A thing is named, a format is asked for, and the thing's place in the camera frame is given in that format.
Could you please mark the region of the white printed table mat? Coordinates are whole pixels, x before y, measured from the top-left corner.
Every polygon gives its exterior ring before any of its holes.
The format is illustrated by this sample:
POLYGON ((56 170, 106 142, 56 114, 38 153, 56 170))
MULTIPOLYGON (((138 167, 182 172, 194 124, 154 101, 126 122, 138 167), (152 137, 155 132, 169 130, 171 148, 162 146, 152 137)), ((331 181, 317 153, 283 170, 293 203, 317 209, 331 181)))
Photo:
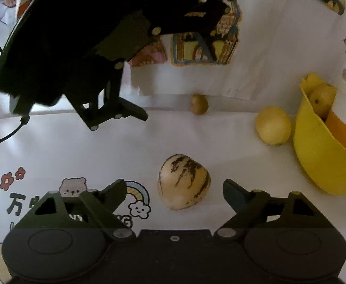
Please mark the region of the white printed table mat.
MULTIPOLYGON (((224 180, 274 197, 302 192, 346 240, 346 196, 317 188, 301 168, 292 142, 263 143, 254 114, 151 111, 147 121, 110 120, 90 131, 77 114, 35 115, 26 126, 18 118, 0 119, 0 242, 31 203, 56 191, 65 179, 84 178, 87 188, 103 189, 118 180, 142 184, 149 197, 128 195, 117 214, 148 204, 147 219, 132 220, 146 229, 214 230, 233 216, 223 199, 224 180), (210 190, 196 206, 173 212, 157 191, 163 162, 174 154, 191 157, 211 176, 210 190)), ((340 274, 346 282, 346 262, 340 274)))

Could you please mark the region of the small yellow lemon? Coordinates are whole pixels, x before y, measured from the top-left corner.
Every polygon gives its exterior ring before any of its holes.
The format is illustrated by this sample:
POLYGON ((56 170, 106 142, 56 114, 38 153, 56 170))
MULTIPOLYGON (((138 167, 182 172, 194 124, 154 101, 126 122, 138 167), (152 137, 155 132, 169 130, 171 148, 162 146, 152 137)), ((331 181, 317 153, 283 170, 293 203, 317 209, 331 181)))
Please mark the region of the small yellow lemon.
POLYGON ((282 108, 265 107, 256 116, 255 129, 264 143, 281 146, 290 138, 291 120, 282 108))

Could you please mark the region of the yellow plastic bowl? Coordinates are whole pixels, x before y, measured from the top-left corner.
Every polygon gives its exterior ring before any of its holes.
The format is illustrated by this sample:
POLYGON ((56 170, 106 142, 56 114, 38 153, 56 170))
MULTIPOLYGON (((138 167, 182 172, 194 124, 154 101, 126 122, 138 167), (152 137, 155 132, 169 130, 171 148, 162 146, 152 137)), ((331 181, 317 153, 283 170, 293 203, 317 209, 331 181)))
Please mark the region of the yellow plastic bowl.
POLYGON ((296 116, 293 144, 310 179, 330 195, 346 195, 346 149, 314 112, 308 95, 322 80, 312 73, 300 83, 301 104, 296 116))

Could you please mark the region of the yellow fruit in bowl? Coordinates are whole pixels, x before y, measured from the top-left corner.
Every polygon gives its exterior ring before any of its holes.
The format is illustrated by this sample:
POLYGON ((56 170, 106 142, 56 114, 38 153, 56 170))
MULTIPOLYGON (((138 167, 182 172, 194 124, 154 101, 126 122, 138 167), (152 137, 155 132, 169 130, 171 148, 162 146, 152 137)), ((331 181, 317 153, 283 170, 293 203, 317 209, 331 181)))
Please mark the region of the yellow fruit in bowl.
POLYGON ((309 101, 314 112, 326 120, 335 100, 336 88, 328 83, 318 85, 309 95, 309 101))

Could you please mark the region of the houses drawing paper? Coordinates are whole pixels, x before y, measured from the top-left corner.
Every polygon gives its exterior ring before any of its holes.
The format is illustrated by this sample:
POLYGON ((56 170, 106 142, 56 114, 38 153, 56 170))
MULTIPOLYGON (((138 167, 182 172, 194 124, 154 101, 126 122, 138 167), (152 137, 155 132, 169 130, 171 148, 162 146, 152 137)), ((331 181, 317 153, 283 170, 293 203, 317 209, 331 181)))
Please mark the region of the houses drawing paper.
MULTIPOLYGON (((211 30, 215 57, 194 33, 159 36, 131 60, 131 85, 142 94, 192 94, 248 100, 260 77, 287 0, 222 0, 229 12, 211 30)), ((346 0, 320 0, 334 12, 346 0)))

